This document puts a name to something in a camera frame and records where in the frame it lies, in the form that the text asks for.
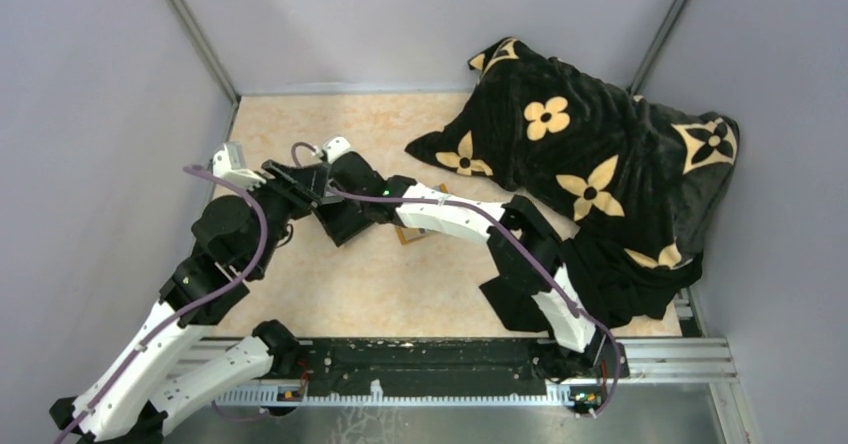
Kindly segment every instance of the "black blanket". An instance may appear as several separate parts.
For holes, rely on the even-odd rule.
[[[662,317],[657,309],[700,275],[704,234],[738,152],[736,122],[631,96],[515,38],[468,64],[480,80],[462,112],[406,151],[462,175],[486,176],[508,191],[524,187],[574,220],[582,237],[567,245],[582,246],[583,255],[599,248],[608,254],[590,262],[573,253],[575,262],[567,262],[581,299],[607,309],[595,305],[596,317],[613,325],[626,324],[628,315]],[[603,265],[630,276],[616,284],[627,288],[624,294],[664,291],[647,293],[650,305],[621,310],[621,292],[592,282]],[[591,268],[580,282],[572,276],[579,267]],[[676,272],[683,267],[689,269]],[[634,277],[632,268],[654,272]],[[600,297],[590,299],[592,293]]]

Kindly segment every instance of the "floor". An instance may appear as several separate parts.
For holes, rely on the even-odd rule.
[[[383,177],[395,174],[484,201],[511,194],[485,178],[463,177],[423,164],[403,149],[441,129],[461,110],[466,93],[245,97],[232,140],[248,166],[290,162],[296,141],[320,145],[342,135]],[[308,161],[304,151],[301,161]],[[575,225],[536,202],[563,238]],[[485,247],[432,235],[401,245],[392,226],[374,226],[336,248],[312,217],[294,223],[292,243],[278,251],[266,279],[216,328],[248,335],[278,319],[301,337],[510,337],[477,286],[495,276]],[[679,336],[673,304],[663,320],[636,318],[618,336]]]

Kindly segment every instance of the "gray wall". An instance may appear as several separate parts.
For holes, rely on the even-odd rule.
[[[470,88],[505,35],[627,85],[672,0],[187,0],[244,94]]]
[[[0,442],[46,443],[190,250],[181,167],[229,104],[164,0],[0,0],[0,29]]]
[[[693,0],[645,90],[735,117],[697,285],[763,442],[845,442],[848,0]]]

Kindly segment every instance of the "yellow flower print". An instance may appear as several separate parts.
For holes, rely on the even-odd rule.
[[[482,159],[474,157],[474,143],[471,141],[471,131],[465,134],[456,152],[437,152],[436,160],[443,166],[456,169],[457,174],[470,176],[472,172],[482,172],[487,176],[492,175],[492,168]]]
[[[683,259],[683,256],[680,255],[680,250],[677,249],[676,242],[672,242],[668,246],[664,247],[663,250],[660,251],[660,255],[657,256],[656,260],[632,249],[624,249],[624,252],[626,252],[627,255],[636,262],[636,264],[639,264],[642,267],[647,267],[648,269],[656,269],[657,267],[675,269],[680,265],[680,261]]]
[[[527,126],[527,139],[538,141],[545,133],[560,132],[571,122],[571,116],[564,112],[568,100],[564,97],[552,97],[548,102],[531,102],[524,108],[524,118],[530,121]]]
[[[574,222],[586,217],[593,206],[608,216],[624,216],[624,208],[621,204],[612,197],[612,194],[604,190],[612,181],[616,164],[618,164],[617,155],[598,164],[586,180],[569,174],[556,176],[560,187],[577,196],[577,200],[574,201]]]

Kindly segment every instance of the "metal frame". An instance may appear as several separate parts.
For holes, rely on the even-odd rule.
[[[237,105],[241,96],[238,92],[236,92],[235,87],[233,87],[230,76],[227,74],[227,71],[221,64],[220,59],[218,59],[217,54],[215,54],[215,51],[209,44],[209,40],[206,39],[206,35],[197,23],[197,19],[194,17],[194,13],[191,12],[188,4],[186,4],[185,0],[166,1],[168,2],[168,6],[174,12],[174,16],[180,23],[183,31],[185,31],[186,37],[188,37],[189,41],[191,41],[198,56],[203,61],[203,65],[206,66],[206,69],[209,70],[209,74],[212,75],[212,78],[218,84],[218,87],[221,88],[221,92],[227,96],[227,99],[229,99],[233,105]]]
[[[241,95],[232,84],[225,67],[220,62],[208,39],[203,33],[197,19],[194,17],[185,0],[166,0],[174,13],[186,37],[191,41],[198,56],[206,66],[212,78],[224,95],[232,103],[229,123],[223,140],[229,139],[239,109]],[[645,56],[628,87],[631,94],[638,94],[645,86],[662,50],[668,43],[672,32],[679,22],[683,10],[690,0],[674,0],[662,24],[651,42]],[[697,293],[683,290],[675,298],[675,307],[681,319],[695,319],[704,335],[707,328],[702,320],[698,306]],[[227,348],[235,345],[237,339],[210,339],[195,345],[172,370],[177,376],[202,365],[226,352]],[[628,365],[631,377],[621,380],[623,385],[655,385],[655,384],[696,384],[708,383],[715,407],[715,417],[724,439],[729,444],[760,442],[759,433],[746,403],[744,393],[739,383],[736,368],[730,348],[724,338],[663,338],[663,339],[620,339],[629,356]],[[309,340],[301,341],[309,345]],[[567,385],[594,384],[594,380],[576,379],[568,381]],[[219,397],[218,402],[225,405],[255,406],[276,396],[279,386],[294,386],[297,383],[289,381],[254,381],[251,384],[239,386]],[[443,398],[443,399],[409,399],[391,398],[382,395],[379,389],[372,389],[370,396],[344,396],[330,398],[307,398],[303,405],[315,406],[346,406],[362,405],[546,405],[556,402],[562,404],[561,389],[549,387],[547,396],[531,398]]]
[[[671,3],[671,7],[669,7],[662,24],[660,24],[660,28],[654,36],[654,40],[651,42],[650,47],[648,47],[648,52],[645,53],[645,57],[642,58],[642,62],[636,70],[636,75],[633,76],[633,81],[627,87],[630,94],[639,94],[642,88],[645,87],[645,82],[648,80],[651,71],[653,71],[660,53],[668,43],[671,33],[677,27],[680,16],[683,14],[683,10],[687,4],[689,4],[689,0],[674,0]]]
[[[177,362],[168,378],[188,373],[212,359],[222,356],[227,349],[236,345],[236,338],[214,338],[203,340],[191,348]],[[312,340],[301,340],[309,347]],[[723,338],[622,338],[618,340],[627,354],[630,376],[622,378],[622,385],[656,384],[710,384],[730,386],[738,383],[736,367],[730,354],[727,340]],[[297,381],[261,380],[236,387],[220,396],[216,401],[227,406],[319,406],[335,407],[361,404],[367,406],[461,406],[475,403],[488,406],[544,406],[562,405],[561,390],[568,386],[597,385],[597,379],[569,379],[561,385],[549,384],[545,396],[495,396],[495,397],[389,397],[372,386],[370,395],[309,397],[300,403],[280,402],[276,399],[278,387],[296,388]],[[727,422],[732,412],[725,414]]]

